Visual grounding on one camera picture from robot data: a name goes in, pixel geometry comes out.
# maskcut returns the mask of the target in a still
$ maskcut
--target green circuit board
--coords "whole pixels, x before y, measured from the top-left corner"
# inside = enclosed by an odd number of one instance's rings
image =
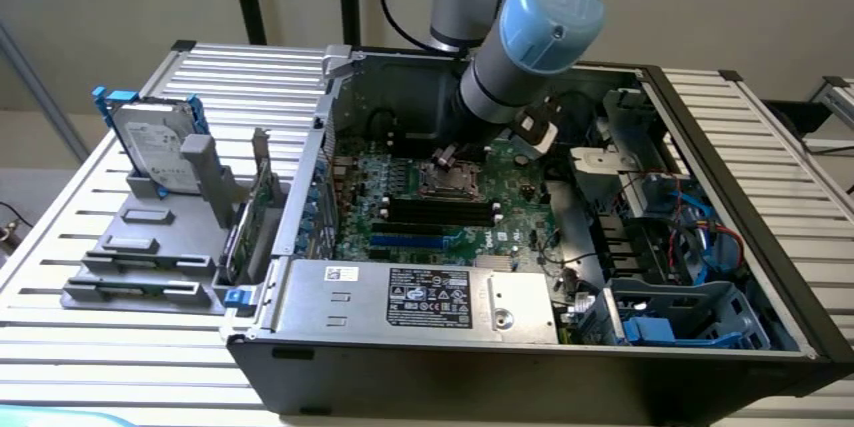
[[[546,241],[554,231],[543,171],[539,163],[514,162],[519,154],[508,141],[491,144],[484,162],[458,162],[451,188],[444,189],[436,188],[434,175],[440,174],[431,174],[434,166],[426,159],[392,157],[384,146],[359,139],[343,140],[336,154],[336,259],[471,266],[478,258],[480,265],[486,260],[502,261],[484,256],[503,256],[514,270],[542,271],[531,231],[538,242]],[[492,227],[444,226],[440,248],[372,245],[372,224],[386,222],[382,210],[388,195],[455,205],[499,203],[503,218]]]

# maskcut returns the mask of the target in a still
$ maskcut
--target slotted metal surface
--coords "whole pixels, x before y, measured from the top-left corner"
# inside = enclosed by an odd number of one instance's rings
[[[217,149],[239,175],[252,174],[248,142],[252,128],[255,125],[270,128],[274,166],[287,180],[314,102],[322,94],[318,87],[322,56],[320,50],[199,44],[189,53],[171,54],[144,93],[173,97],[200,94]],[[754,129],[762,125],[750,120],[745,100],[717,73],[670,71],[669,74],[691,108],[731,110],[741,114],[741,120],[733,122],[747,123]],[[725,130],[729,120],[723,115],[709,122]],[[758,201],[763,208],[815,208],[813,217],[774,214],[777,223],[771,225],[782,229],[778,232],[786,232],[778,235],[791,240],[789,248],[806,249],[809,254],[803,242],[817,237],[817,233],[818,241],[833,242],[834,246],[851,239],[851,223],[838,216],[826,216],[829,195],[809,179],[798,179],[791,169],[798,164],[786,160],[785,148],[774,144],[778,142],[774,135],[745,136],[730,130],[709,137],[722,155],[735,163],[766,159],[762,165],[790,167],[758,170],[773,178],[739,177],[749,195],[763,199]],[[217,333],[221,318],[60,308],[65,279],[76,273],[79,259],[95,245],[127,196],[128,169],[127,159],[108,135],[0,270],[0,402],[100,411],[140,426],[304,424],[306,420],[283,419],[264,410],[221,345]],[[798,203],[807,200],[810,204],[793,205],[793,199]],[[837,237],[825,236],[826,232]],[[854,299],[842,287],[846,283],[854,285],[850,265],[831,256],[799,259],[798,268],[831,313],[838,314],[837,324],[854,340],[854,313],[849,312],[854,310]],[[846,401],[854,395],[853,386],[854,382],[838,382],[805,399],[762,400],[718,425],[850,425],[854,403]],[[394,420],[318,418],[311,423],[400,424]]]

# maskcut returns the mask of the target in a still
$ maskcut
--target sticker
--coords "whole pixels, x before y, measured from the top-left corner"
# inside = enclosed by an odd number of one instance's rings
[[[197,193],[192,164],[181,158],[181,139],[165,125],[127,122],[133,150],[151,179],[171,192]]]
[[[391,269],[386,320],[396,327],[471,329],[468,272]]]
[[[323,280],[327,282],[355,282],[359,280],[359,267],[330,265]]]

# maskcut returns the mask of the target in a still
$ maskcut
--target warning label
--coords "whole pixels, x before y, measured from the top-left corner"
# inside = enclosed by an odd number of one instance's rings
[[[391,269],[386,320],[398,327],[471,329],[468,272]]]

